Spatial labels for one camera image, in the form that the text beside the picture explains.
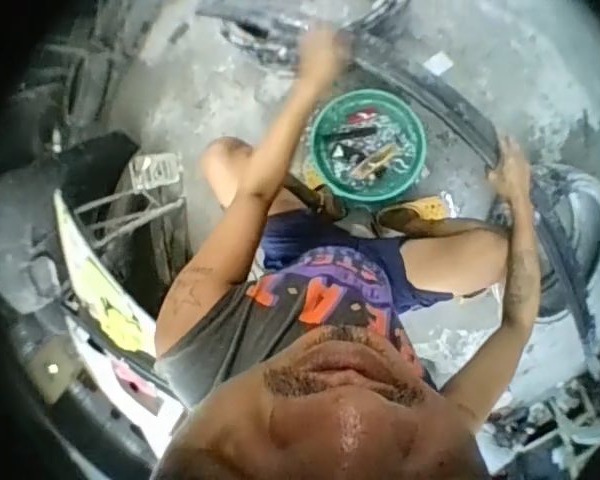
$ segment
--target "mustache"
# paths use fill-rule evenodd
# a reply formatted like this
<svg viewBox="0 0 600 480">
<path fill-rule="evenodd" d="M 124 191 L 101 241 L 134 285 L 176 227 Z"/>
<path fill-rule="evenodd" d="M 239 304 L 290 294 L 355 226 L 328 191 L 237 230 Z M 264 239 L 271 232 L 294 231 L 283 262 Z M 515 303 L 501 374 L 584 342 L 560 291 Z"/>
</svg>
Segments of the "mustache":
<svg viewBox="0 0 600 480">
<path fill-rule="evenodd" d="M 332 327 L 316 339 L 310 347 L 327 341 L 352 342 L 373 348 L 366 331 L 356 327 Z M 284 398 L 314 395 L 331 388 L 330 385 L 310 372 L 300 371 L 292 367 L 266 370 L 264 372 L 264 383 L 272 395 Z M 409 385 L 397 378 L 394 378 L 386 386 L 375 387 L 373 391 L 388 401 L 404 407 L 412 407 L 424 401 L 424 393 L 419 386 Z"/>
</svg>

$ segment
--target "cloth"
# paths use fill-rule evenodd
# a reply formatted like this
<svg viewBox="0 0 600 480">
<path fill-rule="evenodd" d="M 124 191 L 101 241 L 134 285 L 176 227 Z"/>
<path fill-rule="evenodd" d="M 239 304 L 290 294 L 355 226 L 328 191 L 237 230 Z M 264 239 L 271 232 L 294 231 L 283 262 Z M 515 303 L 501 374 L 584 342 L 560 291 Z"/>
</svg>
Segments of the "cloth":
<svg viewBox="0 0 600 480">
<path fill-rule="evenodd" d="M 355 239 L 309 212 L 272 217 L 262 248 L 273 273 L 227 292 L 156 362 L 156 370 L 193 408 L 215 386 L 271 358 L 312 328 L 350 325 L 385 336 L 435 388 L 396 307 L 406 311 L 447 297 L 409 284 L 399 253 L 404 241 Z"/>
</svg>

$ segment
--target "rim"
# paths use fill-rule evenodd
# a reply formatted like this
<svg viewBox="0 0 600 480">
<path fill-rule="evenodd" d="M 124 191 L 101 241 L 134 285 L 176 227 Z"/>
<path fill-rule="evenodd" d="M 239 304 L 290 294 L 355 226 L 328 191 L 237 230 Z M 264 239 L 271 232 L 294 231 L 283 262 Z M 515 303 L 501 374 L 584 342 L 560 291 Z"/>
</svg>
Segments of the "rim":
<svg viewBox="0 0 600 480">
<path fill-rule="evenodd" d="M 358 195 L 355 193 L 347 192 L 346 190 L 341 188 L 339 185 L 336 185 L 334 182 L 329 181 L 327 178 L 327 175 L 325 174 L 325 172 L 323 171 L 322 167 L 320 166 L 320 164 L 318 162 L 316 149 L 314 148 L 314 145 L 316 145 L 317 136 L 318 136 L 318 126 L 324 119 L 324 116 L 326 115 L 327 111 L 329 111 L 331 108 L 333 108 L 334 105 L 336 105 L 340 102 L 343 102 L 353 96 L 358 96 L 360 94 L 366 94 L 366 93 L 371 93 L 373 95 L 385 97 L 386 99 L 391 99 L 391 100 L 400 102 L 400 104 L 403 106 L 403 108 L 406 109 L 407 115 L 410 117 L 410 119 L 415 124 L 416 130 L 417 130 L 416 133 L 419 134 L 420 138 L 423 139 L 422 148 L 420 149 L 420 154 L 417 155 L 417 158 L 415 161 L 415 168 L 413 169 L 411 174 L 405 180 L 404 185 L 399 187 L 398 189 L 392 191 L 391 193 L 384 193 L 382 195 L 374 195 L 374 196 L 364 196 L 364 195 Z M 409 187 L 411 187 L 417 181 L 417 179 L 420 177 L 420 173 L 422 172 L 422 169 L 424 168 L 424 164 L 425 164 L 425 161 L 427 158 L 427 151 L 428 151 L 427 147 L 428 147 L 427 135 L 424 131 L 424 126 L 422 125 L 422 121 L 420 120 L 420 118 L 411 109 L 411 107 L 409 107 L 402 99 L 400 99 L 396 95 L 384 92 L 382 90 L 376 90 L 373 88 L 354 90 L 353 92 L 349 92 L 349 93 L 341 95 L 337 98 L 334 98 L 333 100 L 331 100 L 329 103 L 327 103 L 323 107 L 322 111 L 320 112 L 320 114 L 316 118 L 316 121 L 313 123 L 313 125 L 311 127 L 310 151 L 311 151 L 311 162 L 312 162 L 314 168 L 316 169 L 318 174 L 322 177 L 322 179 L 325 181 L 325 183 L 327 185 L 329 185 L 329 187 L 331 187 L 331 190 L 333 190 L 333 192 L 336 195 L 339 195 L 344 198 L 348 198 L 349 200 L 355 200 L 356 202 L 361 202 L 361 203 L 383 202 L 383 201 L 387 201 L 387 200 L 396 198 L 399 195 L 402 195 L 404 192 L 406 192 L 409 189 Z"/>
</svg>

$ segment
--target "man's arm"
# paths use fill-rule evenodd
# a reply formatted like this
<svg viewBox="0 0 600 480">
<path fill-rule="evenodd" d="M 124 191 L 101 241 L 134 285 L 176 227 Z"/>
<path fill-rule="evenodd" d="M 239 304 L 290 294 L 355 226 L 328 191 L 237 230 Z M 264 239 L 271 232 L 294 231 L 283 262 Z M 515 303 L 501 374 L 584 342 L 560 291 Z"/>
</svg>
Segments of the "man's arm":
<svg viewBox="0 0 600 480">
<path fill-rule="evenodd" d="M 232 285 L 246 281 L 267 213 L 289 171 L 309 115 L 343 61 L 336 37 L 322 30 L 305 39 L 300 77 L 282 113 L 253 152 L 220 224 L 176 278 L 158 315 L 158 356 L 182 338 Z"/>
<path fill-rule="evenodd" d="M 443 388 L 477 432 L 513 379 L 540 306 L 540 266 L 529 199 L 530 166 L 517 146 L 502 141 L 503 158 L 490 174 L 511 207 L 507 285 L 502 324 L 475 356 Z"/>
</svg>

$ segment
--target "man's leg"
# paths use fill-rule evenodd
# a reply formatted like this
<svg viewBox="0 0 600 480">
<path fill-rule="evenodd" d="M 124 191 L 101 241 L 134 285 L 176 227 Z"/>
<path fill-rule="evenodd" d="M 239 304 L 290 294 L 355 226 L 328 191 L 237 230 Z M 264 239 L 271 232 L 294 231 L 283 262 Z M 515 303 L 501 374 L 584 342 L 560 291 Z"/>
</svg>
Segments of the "man's leg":
<svg viewBox="0 0 600 480">
<path fill-rule="evenodd" d="M 228 207 L 238 189 L 238 181 L 249 162 L 253 147 L 242 140 L 223 137 L 214 141 L 200 162 L 209 185 L 223 207 Z M 269 215 L 303 210 L 307 206 L 289 190 L 282 189 L 269 209 Z"/>
<path fill-rule="evenodd" d="M 408 211 L 379 222 L 415 238 L 400 253 L 409 282 L 420 290 L 465 296 L 505 278 L 509 241 L 497 227 L 469 219 L 425 221 Z"/>
</svg>

